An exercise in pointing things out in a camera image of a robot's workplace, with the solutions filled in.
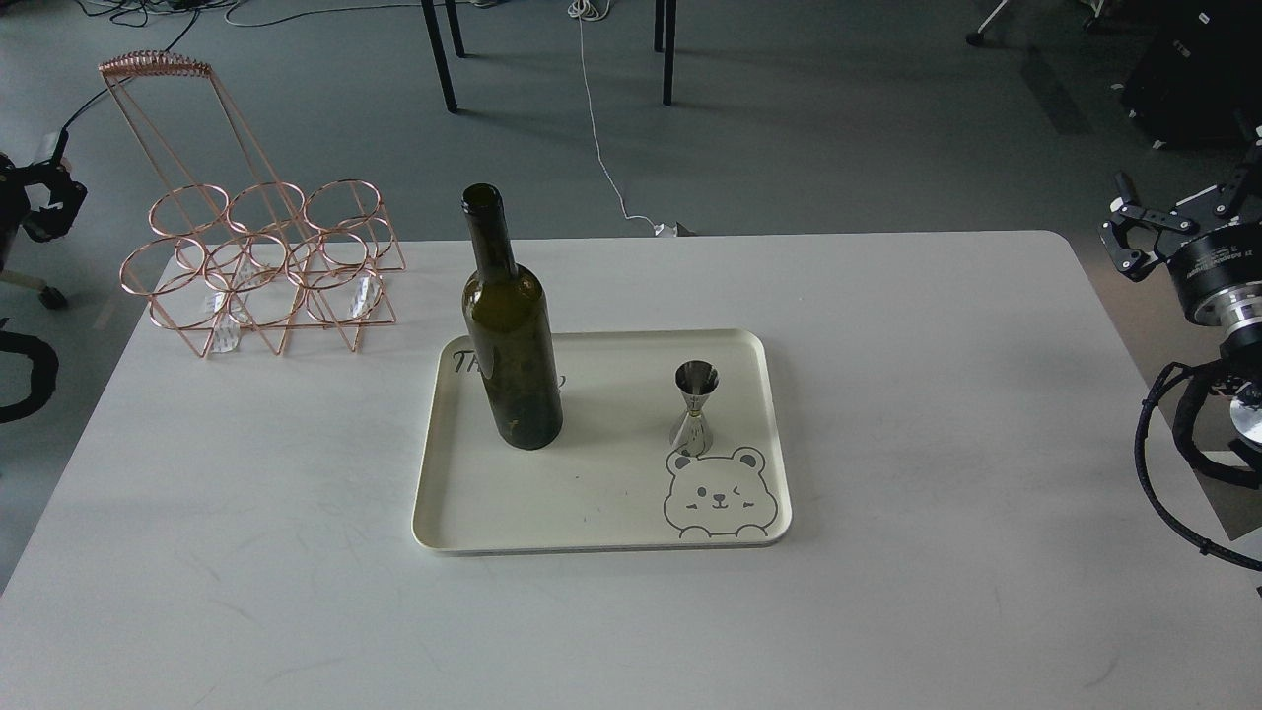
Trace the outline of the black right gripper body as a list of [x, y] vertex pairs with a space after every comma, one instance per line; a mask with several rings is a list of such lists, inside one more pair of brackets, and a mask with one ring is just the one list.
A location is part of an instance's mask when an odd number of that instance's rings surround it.
[[1191, 240], [1167, 269], [1188, 320], [1200, 327], [1259, 327], [1258, 222], [1225, 224]]

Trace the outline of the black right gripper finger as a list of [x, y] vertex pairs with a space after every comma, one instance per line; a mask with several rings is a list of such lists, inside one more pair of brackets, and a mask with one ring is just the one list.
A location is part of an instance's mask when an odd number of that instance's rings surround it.
[[[1128, 235], [1132, 230], [1148, 230], [1157, 235], [1152, 248], [1135, 248]], [[1113, 261], [1114, 269], [1132, 282], [1141, 282], [1160, 265], [1169, 264], [1169, 255], [1159, 251], [1164, 231], [1172, 230], [1172, 214], [1166, 211], [1135, 206], [1129, 202], [1111, 202], [1109, 219], [1100, 224], [1100, 242]]]
[[1242, 214], [1248, 195], [1259, 193], [1261, 139], [1254, 139], [1230, 177], [1176, 203], [1170, 211], [1153, 211], [1141, 206], [1129, 177], [1124, 172], [1114, 175], [1119, 193], [1112, 203], [1112, 224], [1129, 230], [1140, 224], [1151, 230], [1217, 230]]

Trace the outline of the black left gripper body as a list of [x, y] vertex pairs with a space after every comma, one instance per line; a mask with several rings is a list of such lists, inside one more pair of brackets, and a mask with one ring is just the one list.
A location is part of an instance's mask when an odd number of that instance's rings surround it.
[[19, 166], [1, 154], [1, 265], [6, 266], [19, 230], [29, 240], [48, 243], [68, 235], [86, 201], [86, 185], [71, 177], [64, 161], [69, 134], [45, 136], [45, 156]]

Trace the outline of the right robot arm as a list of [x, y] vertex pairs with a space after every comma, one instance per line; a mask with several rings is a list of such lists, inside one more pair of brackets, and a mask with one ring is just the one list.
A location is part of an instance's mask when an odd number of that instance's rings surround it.
[[[1261, 222], [1259, 143], [1222, 184], [1206, 187], [1169, 211], [1141, 206], [1123, 172], [1099, 236], [1114, 269], [1133, 280], [1166, 266], [1184, 317], [1222, 330], [1219, 359], [1193, 377], [1176, 409], [1172, 440], [1194, 468], [1241, 488], [1259, 488]], [[1243, 468], [1208, 459], [1194, 441], [1194, 428], [1208, 395], [1230, 390], [1234, 440], [1227, 445]]]

